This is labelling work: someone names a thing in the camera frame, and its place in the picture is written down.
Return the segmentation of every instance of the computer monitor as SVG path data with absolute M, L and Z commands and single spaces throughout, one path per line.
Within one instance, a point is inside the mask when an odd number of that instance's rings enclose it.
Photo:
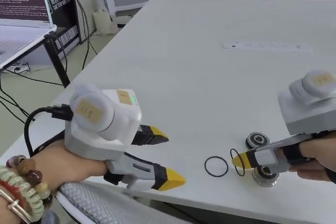
M 0 25 L 52 27 L 47 0 L 0 0 Z

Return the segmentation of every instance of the laptop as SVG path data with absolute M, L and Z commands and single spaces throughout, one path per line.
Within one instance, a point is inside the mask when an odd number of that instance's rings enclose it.
M 55 30 L 47 0 L 0 0 L 0 70 Z

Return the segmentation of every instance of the desk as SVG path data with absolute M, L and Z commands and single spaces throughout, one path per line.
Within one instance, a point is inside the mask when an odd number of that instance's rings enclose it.
M 265 189 L 232 166 L 214 178 L 203 165 L 213 155 L 229 161 L 231 148 L 244 151 L 250 132 L 271 141 L 288 136 L 277 94 L 313 68 L 333 70 L 335 13 L 334 1 L 150 1 L 55 101 L 67 102 L 80 83 L 131 88 L 142 123 L 169 136 L 168 143 L 131 146 L 129 153 L 176 170 L 187 183 L 165 192 L 115 187 L 120 191 L 283 224 L 332 224 L 332 183 L 286 173 Z M 308 43 L 314 53 L 223 49 L 227 40 Z M 63 128 L 40 116 L 30 129 L 33 147 Z M 21 137 L 1 162 L 27 154 L 24 146 Z

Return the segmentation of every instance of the bracelet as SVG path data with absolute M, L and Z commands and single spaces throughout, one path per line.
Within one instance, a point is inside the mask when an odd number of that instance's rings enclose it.
M 14 156 L 6 162 L 7 167 L 15 168 L 18 173 L 27 181 L 37 192 L 43 201 L 45 208 L 49 208 L 53 203 L 53 196 L 48 188 L 48 184 L 42 182 L 43 175 L 39 170 L 35 170 L 35 161 L 26 159 L 25 156 Z
M 39 196 L 38 191 L 28 183 L 20 172 L 25 172 L 22 169 L 22 165 L 24 164 L 25 159 L 24 156 L 16 156 L 11 158 L 9 161 L 6 162 L 6 166 L 0 166 L 0 180 L 7 182 L 10 186 L 18 187 L 18 191 L 25 199 L 25 201 L 29 204 L 30 207 L 30 214 L 32 221 L 38 221 L 42 218 L 44 213 L 44 204 L 42 199 Z
M 5 191 L 1 189 L 0 189 L 0 196 L 3 197 L 7 202 L 9 202 L 9 205 L 7 206 L 8 210 L 13 211 L 25 223 L 30 224 L 32 222 L 32 219 L 31 219 L 32 217 L 26 212 L 25 209 L 23 209 L 20 206 L 19 200 L 12 199 L 10 195 L 8 195 Z
M 2 180 L 0 180 L 0 186 L 4 187 L 15 199 L 17 199 L 21 207 L 24 207 L 24 201 L 18 187 L 10 186 L 7 182 Z

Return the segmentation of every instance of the black desk leg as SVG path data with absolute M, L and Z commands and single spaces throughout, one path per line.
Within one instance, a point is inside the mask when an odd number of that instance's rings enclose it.
M 54 68 L 57 72 L 59 79 L 61 80 L 62 85 L 66 88 L 70 84 L 70 79 L 65 72 L 60 58 L 58 57 L 56 48 L 54 46 L 53 38 L 51 36 L 45 36 L 44 47 L 47 50 L 48 56 L 52 62 L 52 65 L 54 65 Z

